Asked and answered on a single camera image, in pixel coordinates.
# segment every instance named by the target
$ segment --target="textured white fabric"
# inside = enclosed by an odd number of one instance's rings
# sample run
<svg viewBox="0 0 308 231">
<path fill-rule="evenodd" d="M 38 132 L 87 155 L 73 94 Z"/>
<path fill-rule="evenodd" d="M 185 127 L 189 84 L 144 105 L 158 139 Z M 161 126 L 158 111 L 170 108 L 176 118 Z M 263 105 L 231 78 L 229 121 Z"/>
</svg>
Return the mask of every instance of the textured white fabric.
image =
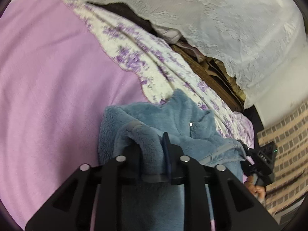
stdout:
<svg viewBox="0 0 308 231">
<path fill-rule="evenodd" d="M 293 0 L 86 0 L 127 3 L 152 24 L 177 29 L 204 55 L 224 62 L 247 95 L 245 107 L 277 82 L 272 76 L 303 48 L 302 15 Z"/>
</svg>

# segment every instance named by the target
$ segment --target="floral fabric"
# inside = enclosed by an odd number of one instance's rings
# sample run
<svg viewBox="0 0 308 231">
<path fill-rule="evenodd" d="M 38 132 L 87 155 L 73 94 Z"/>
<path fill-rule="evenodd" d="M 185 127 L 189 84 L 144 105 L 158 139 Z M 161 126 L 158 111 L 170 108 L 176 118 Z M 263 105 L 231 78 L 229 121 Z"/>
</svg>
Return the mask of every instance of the floral fabric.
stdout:
<svg viewBox="0 0 308 231">
<path fill-rule="evenodd" d="M 177 88 L 201 109 L 212 109 L 216 129 L 225 138 L 254 147 L 251 122 L 224 101 L 161 38 L 131 21 L 79 0 L 62 0 L 96 36 L 105 53 L 123 70 L 134 72 L 151 103 L 165 103 Z"/>
</svg>

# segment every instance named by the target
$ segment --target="folded blue cloth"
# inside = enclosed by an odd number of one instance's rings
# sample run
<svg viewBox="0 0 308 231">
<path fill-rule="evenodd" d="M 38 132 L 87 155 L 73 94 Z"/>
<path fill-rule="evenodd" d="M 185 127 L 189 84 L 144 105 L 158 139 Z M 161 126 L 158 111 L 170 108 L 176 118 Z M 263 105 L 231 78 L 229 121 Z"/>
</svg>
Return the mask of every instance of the folded blue cloth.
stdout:
<svg viewBox="0 0 308 231">
<path fill-rule="evenodd" d="M 181 90 L 175 90 L 164 105 L 134 103 L 106 108 L 100 130 L 99 162 L 120 155 L 132 140 L 141 147 L 142 173 L 165 173 L 162 135 L 181 146 L 184 154 L 201 164 L 223 163 L 240 181 L 240 161 L 245 160 L 242 145 L 224 139 L 216 131 L 214 114 L 201 110 Z M 184 187 L 167 183 L 143 183 L 123 188 L 124 230 L 182 231 L 184 224 Z"/>
</svg>

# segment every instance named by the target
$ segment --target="beige checkered cloth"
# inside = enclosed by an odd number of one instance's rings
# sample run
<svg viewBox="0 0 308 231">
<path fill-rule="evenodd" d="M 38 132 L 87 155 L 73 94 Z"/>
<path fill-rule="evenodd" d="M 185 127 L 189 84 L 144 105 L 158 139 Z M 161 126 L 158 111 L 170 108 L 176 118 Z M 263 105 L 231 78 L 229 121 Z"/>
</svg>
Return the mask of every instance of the beige checkered cloth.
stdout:
<svg viewBox="0 0 308 231">
<path fill-rule="evenodd" d="M 275 182 L 266 187 L 266 209 L 271 215 L 308 191 L 308 101 L 278 124 L 258 133 L 260 146 L 277 145 Z"/>
</svg>

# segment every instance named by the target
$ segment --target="pink sheet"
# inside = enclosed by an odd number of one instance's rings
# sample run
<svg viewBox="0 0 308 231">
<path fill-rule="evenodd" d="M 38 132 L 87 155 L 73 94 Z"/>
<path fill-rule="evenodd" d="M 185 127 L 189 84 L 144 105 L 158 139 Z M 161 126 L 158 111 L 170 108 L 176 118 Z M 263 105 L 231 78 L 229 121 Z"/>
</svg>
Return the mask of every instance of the pink sheet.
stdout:
<svg viewBox="0 0 308 231">
<path fill-rule="evenodd" d="M 11 3 L 0 39 L 0 199 L 24 229 L 81 163 L 97 165 L 105 107 L 147 100 L 60 0 Z"/>
</svg>

